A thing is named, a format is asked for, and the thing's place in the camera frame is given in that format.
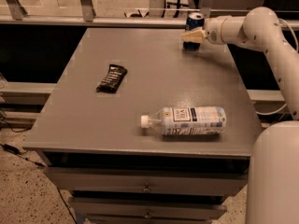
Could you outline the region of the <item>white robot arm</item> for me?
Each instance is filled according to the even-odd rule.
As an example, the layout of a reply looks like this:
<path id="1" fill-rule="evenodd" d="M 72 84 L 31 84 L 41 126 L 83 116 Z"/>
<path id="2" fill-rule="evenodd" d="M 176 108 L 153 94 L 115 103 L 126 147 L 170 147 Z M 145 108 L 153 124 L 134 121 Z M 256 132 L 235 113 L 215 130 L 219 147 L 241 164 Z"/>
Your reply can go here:
<path id="1" fill-rule="evenodd" d="M 256 7 L 244 17 L 219 16 L 182 35 L 185 42 L 234 44 L 264 54 L 292 115 L 266 128 L 249 162 L 246 224 L 299 222 L 299 53 L 282 33 L 277 14 Z"/>

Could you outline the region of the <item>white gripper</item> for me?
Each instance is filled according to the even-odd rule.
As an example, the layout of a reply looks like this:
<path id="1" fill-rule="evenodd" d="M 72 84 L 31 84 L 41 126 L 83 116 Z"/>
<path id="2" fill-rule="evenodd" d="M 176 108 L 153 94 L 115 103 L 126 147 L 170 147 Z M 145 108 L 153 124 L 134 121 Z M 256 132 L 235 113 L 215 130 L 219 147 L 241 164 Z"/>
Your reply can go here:
<path id="1" fill-rule="evenodd" d="M 205 20 L 204 29 L 202 27 L 186 31 L 181 36 L 184 42 L 201 44 L 205 40 L 211 44 L 229 44 L 230 39 L 224 24 L 231 19 L 231 16 L 219 16 Z"/>

